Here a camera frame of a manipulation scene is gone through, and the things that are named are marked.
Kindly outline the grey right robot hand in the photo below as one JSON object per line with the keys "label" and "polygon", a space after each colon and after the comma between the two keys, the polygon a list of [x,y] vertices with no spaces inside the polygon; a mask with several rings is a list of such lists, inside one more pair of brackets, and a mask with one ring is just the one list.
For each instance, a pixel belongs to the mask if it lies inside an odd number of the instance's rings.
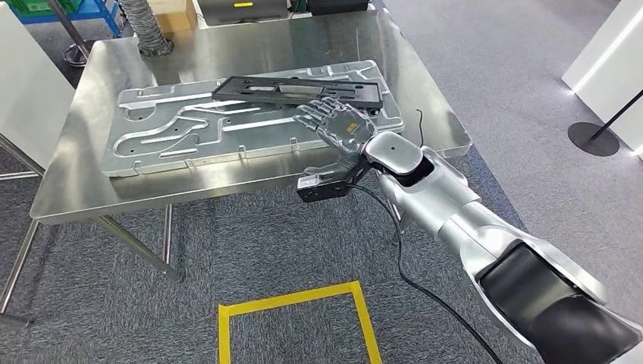
{"label": "grey right robot hand", "polygon": [[361,151],[375,134],[375,124],[357,108],[325,97],[296,107],[293,119],[338,151],[337,160],[322,167],[311,166],[305,175],[318,175],[322,180],[340,179],[359,164]]}

